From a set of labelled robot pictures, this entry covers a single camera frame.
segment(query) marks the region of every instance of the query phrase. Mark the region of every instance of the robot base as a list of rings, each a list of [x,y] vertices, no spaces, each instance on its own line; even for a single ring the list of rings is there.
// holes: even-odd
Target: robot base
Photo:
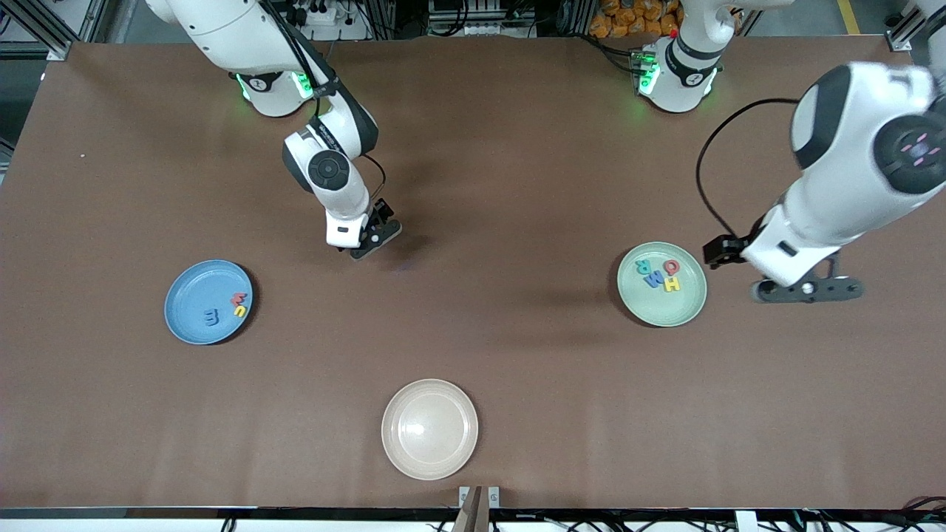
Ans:
[[[792,286],[782,287],[772,279],[763,279],[752,285],[749,295],[759,303],[822,303],[848,301],[864,295],[861,281],[837,275],[837,254],[825,260],[830,267],[827,277],[819,277],[812,269]]]
[[[401,222],[390,220],[394,211],[383,199],[375,202],[371,211],[371,217],[364,229],[364,238],[361,240],[361,246],[348,250],[353,260],[362,260],[380,249],[381,246],[388,243],[401,234],[404,228]],[[345,248],[339,248],[339,251],[345,251]]]
[[[654,54],[657,58],[658,70],[651,75],[648,86],[639,82],[638,92],[664,111],[686,113],[699,105],[703,97],[710,93],[715,71],[692,87],[684,86],[680,78],[665,64],[667,46],[672,42],[673,39],[670,37],[661,37],[656,43],[648,44],[643,48],[645,53]]]

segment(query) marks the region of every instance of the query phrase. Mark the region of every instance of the black cable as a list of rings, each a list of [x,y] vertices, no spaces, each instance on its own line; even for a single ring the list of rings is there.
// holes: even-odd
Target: black cable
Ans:
[[[582,41],[585,41],[586,43],[591,44],[592,46],[598,48],[599,50],[601,50],[601,53],[604,54],[604,58],[607,59],[611,64],[613,64],[614,66],[616,66],[616,67],[618,68],[618,70],[621,70],[622,72],[626,72],[626,73],[628,73],[628,74],[637,74],[637,75],[639,75],[639,76],[642,76],[642,75],[644,75],[644,74],[647,73],[645,70],[642,70],[642,69],[639,69],[639,68],[631,68],[631,67],[629,67],[629,66],[625,66],[625,65],[623,65],[623,64],[621,64],[621,63],[615,61],[615,59],[614,59],[613,57],[611,57],[610,55],[608,55],[608,54],[614,54],[614,55],[616,55],[616,56],[621,56],[621,57],[629,58],[629,57],[631,57],[631,52],[630,52],[630,51],[627,51],[627,50],[619,50],[619,49],[617,49],[617,48],[612,48],[612,47],[610,47],[610,46],[605,46],[604,44],[601,44],[601,43],[600,43],[597,39],[595,39],[594,37],[588,37],[587,35],[583,35],[583,34],[581,34],[581,33],[570,33],[569,35],[567,35],[567,37],[578,37],[578,38],[581,39]]]
[[[736,232],[732,229],[732,227],[728,223],[726,223],[725,220],[723,220],[723,217],[720,216],[719,212],[717,212],[716,209],[713,208],[712,204],[710,204],[710,199],[707,198],[706,190],[703,189],[703,176],[700,174],[700,169],[703,167],[703,157],[707,154],[707,150],[710,148],[710,144],[712,144],[713,139],[716,138],[716,135],[718,135],[727,125],[729,125],[729,122],[732,122],[739,115],[745,113],[746,111],[752,109],[753,107],[758,107],[760,105],[764,105],[767,103],[788,103],[792,105],[797,105],[798,100],[792,99],[792,98],[765,98],[765,99],[753,101],[752,103],[746,105],[739,111],[736,111],[735,113],[730,115],[729,118],[727,118],[726,120],[723,120],[723,123],[717,126],[716,129],[713,130],[713,132],[709,135],[709,138],[707,139],[706,143],[703,144],[703,149],[700,150],[699,156],[696,157],[696,190],[699,191],[700,193],[700,199],[703,200],[703,204],[707,207],[707,210],[712,215],[712,217],[715,218],[716,221],[719,222],[719,224],[722,225],[723,228],[726,229],[733,238],[738,238],[736,235]]]
[[[639,529],[637,530],[637,532],[644,532],[644,530],[647,530],[647,529],[650,528],[651,526],[654,526],[654,525],[657,524],[657,522],[659,522],[659,521],[663,521],[663,520],[662,520],[662,519],[657,519],[657,520],[655,520],[655,521],[651,521],[651,522],[649,522],[648,524],[645,524],[644,526],[642,526],[641,528],[639,528]]]
[[[903,509],[904,509],[904,510],[915,510],[915,509],[917,509],[917,508],[919,508],[919,507],[921,507],[921,506],[926,506],[926,505],[929,505],[930,503],[935,503],[936,501],[946,501],[946,497],[924,497],[924,498],[922,498],[922,499],[916,501],[916,502],[915,502],[914,504],[912,504],[912,505],[904,506]]]
[[[589,525],[591,528],[594,528],[597,532],[604,532],[601,528],[598,528],[597,524],[592,523],[591,521],[579,521],[578,523],[575,523],[572,526],[570,526],[569,529],[566,530],[565,532],[575,532],[575,530],[578,530],[578,527],[581,526],[582,524]]]
[[[276,23],[276,27],[279,28],[279,32],[282,33],[283,39],[286,40],[286,44],[289,45],[289,49],[292,50],[292,55],[295,56],[296,61],[299,63],[299,66],[302,67],[303,74],[306,75],[308,84],[310,87],[315,87],[317,81],[315,80],[315,75],[312,73],[312,68],[308,65],[308,60],[306,59],[305,54],[302,53],[302,47],[299,45],[299,42],[296,41],[288,30],[289,22],[279,14],[279,11],[276,10],[276,7],[272,4],[272,0],[260,0],[259,5],[262,6],[263,10],[269,14],[273,21]],[[322,107],[322,101],[320,98],[315,98],[315,115],[319,115],[319,110]]]
[[[361,156],[364,157],[365,159],[368,159],[372,163],[375,163],[375,166],[377,167],[377,169],[381,170],[381,184],[378,185],[377,188],[375,188],[375,191],[371,193],[371,199],[373,201],[377,197],[377,194],[381,192],[381,189],[384,188],[384,184],[388,182],[388,173],[384,171],[384,167],[381,166],[381,163],[376,161],[375,158],[372,157],[371,155],[367,153],[363,153]]]
[[[683,520],[683,523],[686,523],[686,524],[692,526],[693,528],[697,528],[697,529],[699,529],[699,530],[702,530],[703,532],[710,532],[710,530],[709,530],[705,525],[702,525],[702,526],[701,526],[701,525],[699,525],[699,524],[694,523],[693,521],[687,521],[687,520]]]
[[[589,35],[585,35],[584,33],[570,33],[566,35],[566,37],[578,37],[582,41],[585,41],[586,43],[591,44],[592,46],[598,48],[599,50],[603,52],[607,52],[609,54],[614,54],[616,56],[622,56],[622,57],[631,57],[631,52],[627,50],[619,50],[618,48],[612,48],[610,46],[606,46],[601,41]]]
[[[367,13],[364,12],[364,9],[361,8],[360,2],[355,2],[355,7],[358,8],[359,13],[361,14],[361,19],[364,20],[364,24],[366,26],[369,26],[369,25],[371,26],[371,31],[372,33],[374,33],[374,35],[372,36],[372,40],[377,41],[378,34],[384,35],[384,33],[380,31],[379,28],[387,29],[388,31],[391,31],[392,33],[394,33],[393,27],[387,27],[387,26],[384,26],[383,23],[376,23],[374,20],[372,20],[367,15]]]
[[[542,20],[533,19],[532,24],[529,26],[529,31],[526,32],[526,39],[528,39],[529,36],[532,35],[532,30],[536,24],[543,24],[543,23],[549,22],[553,18],[555,18],[555,15],[549,15]],[[535,31],[535,37],[538,37],[538,30]]]
[[[431,35],[436,35],[437,37],[450,37],[456,35],[461,29],[466,26],[466,20],[470,14],[470,5],[469,0],[463,0],[463,4],[457,7],[457,20],[453,23],[453,26],[448,29],[445,33],[437,33],[436,31],[431,30]]]

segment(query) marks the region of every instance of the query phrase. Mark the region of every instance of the bracket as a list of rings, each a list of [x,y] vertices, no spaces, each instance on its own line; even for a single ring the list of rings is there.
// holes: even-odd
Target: bracket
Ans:
[[[750,295],[760,303],[823,303],[849,301],[864,295],[861,281],[838,275],[837,253],[825,260],[829,264],[827,277],[819,277],[813,268],[792,286],[782,287],[772,279],[763,279],[752,285]]]
[[[469,486],[460,486],[460,506],[464,505],[466,494],[469,493],[469,490]],[[489,507],[499,508],[499,486],[490,486],[486,494],[489,496]]]

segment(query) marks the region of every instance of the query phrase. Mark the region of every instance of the green plate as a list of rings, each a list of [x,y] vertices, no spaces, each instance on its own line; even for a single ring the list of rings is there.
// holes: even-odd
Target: green plate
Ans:
[[[668,261],[675,261],[678,267]],[[707,278],[700,263],[683,248],[647,242],[621,261],[618,292],[627,309],[641,320],[658,327],[677,327],[703,309]]]

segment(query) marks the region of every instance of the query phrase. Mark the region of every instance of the plate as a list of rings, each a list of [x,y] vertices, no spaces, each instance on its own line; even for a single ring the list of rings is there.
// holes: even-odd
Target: plate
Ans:
[[[165,322],[174,336],[197,346],[237,332],[253,307],[253,285],[228,260],[205,260],[179,275],[165,299]]]
[[[401,388],[381,420],[381,443],[388,458],[417,480],[440,480],[459,471],[473,454],[479,433],[470,398],[438,379]]]
[[[647,242],[621,261],[618,292],[627,309],[644,322],[677,327],[703,309],[707,278],[700,263],[683,248]]]

